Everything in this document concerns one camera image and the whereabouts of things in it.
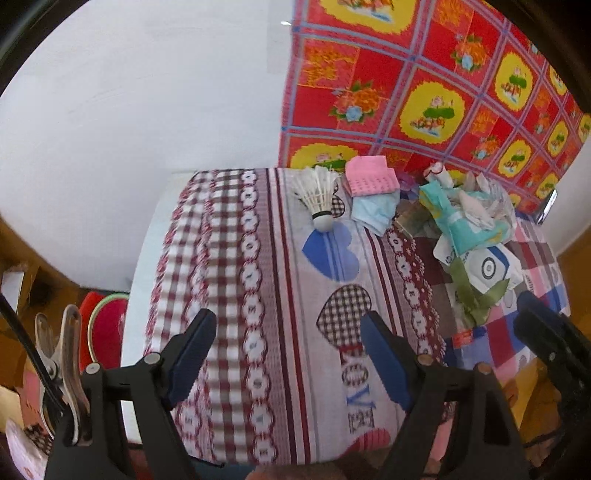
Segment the white wall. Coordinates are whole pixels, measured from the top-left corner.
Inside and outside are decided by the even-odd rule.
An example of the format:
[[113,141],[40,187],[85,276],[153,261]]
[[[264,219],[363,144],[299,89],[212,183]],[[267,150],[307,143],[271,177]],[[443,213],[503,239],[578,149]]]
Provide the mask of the white wall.
[[560,255],[591,225],[591,138],[556,190],[558,196],[542,230],[554,252]]
[[277,162],[291,0],[91,0],[0,98],[0,215],[127,290],[172,171]]

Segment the folded pink cloth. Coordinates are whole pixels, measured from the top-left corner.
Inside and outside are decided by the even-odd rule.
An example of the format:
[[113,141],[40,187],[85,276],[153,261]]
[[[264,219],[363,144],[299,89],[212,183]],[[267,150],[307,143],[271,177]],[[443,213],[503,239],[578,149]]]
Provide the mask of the folded pink cloth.
[[392,193],[400,188],[393,168],[386,157],[353,157],[345,165],[345,176],[352,197]]

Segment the metal bolt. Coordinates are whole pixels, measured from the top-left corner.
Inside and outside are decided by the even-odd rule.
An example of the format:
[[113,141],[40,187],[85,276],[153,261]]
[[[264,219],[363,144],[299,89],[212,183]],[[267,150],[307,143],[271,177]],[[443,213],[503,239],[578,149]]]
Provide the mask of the metal bolt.
[[149,353],[144,357],[144,362],[148,365],[155,365],[160,362],[160,354],[156,352]]
[[431,355],[427,355],[426,353],[422,353],[417,357],[417,361],[424,367],[430,367],[433,365],[433,357]]
[[89,375],[94,375],[95,373],[98,373],[99,370],[99,364],[90,364],[88,367],[86,367],[86,373]]
[[480,362],[476,368],[483,375],[490,375],[492,373],[492,367],[486,362]]

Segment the blue heart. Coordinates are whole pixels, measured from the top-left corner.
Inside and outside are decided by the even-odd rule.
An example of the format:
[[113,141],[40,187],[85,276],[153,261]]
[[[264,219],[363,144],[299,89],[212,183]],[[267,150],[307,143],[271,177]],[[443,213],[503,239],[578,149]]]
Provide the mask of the blue heart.
[[314,230],[301,250],[325,277],[351,281],[359,274],[359,260],[347,248],[352,239],[349,229],[343,223],[335,222],[331,232]]

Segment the table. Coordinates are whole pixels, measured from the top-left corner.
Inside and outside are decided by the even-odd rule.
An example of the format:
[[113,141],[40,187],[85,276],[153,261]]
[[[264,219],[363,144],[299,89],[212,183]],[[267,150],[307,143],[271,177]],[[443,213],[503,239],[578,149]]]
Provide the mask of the table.
[[[173,419],[189,454],[214,462],[313,463],[388,446],[404,413],[391,402],[359,335],[377,310],[419,353],[506,381],[532,359],[512,334],[515,296],[529,288],[568,313],[560,269],[539,229],[520,216],[507,247],[526,282],[466,330],[437,238],[378,238],[352,222],[337,186],[334,231],[315,232],[288,192],[292,170],[173,176],[154,213],[129,300],[122,363],[160,351],[201,307],[216,342]],[[131,440],[139,440],[124,406]]]

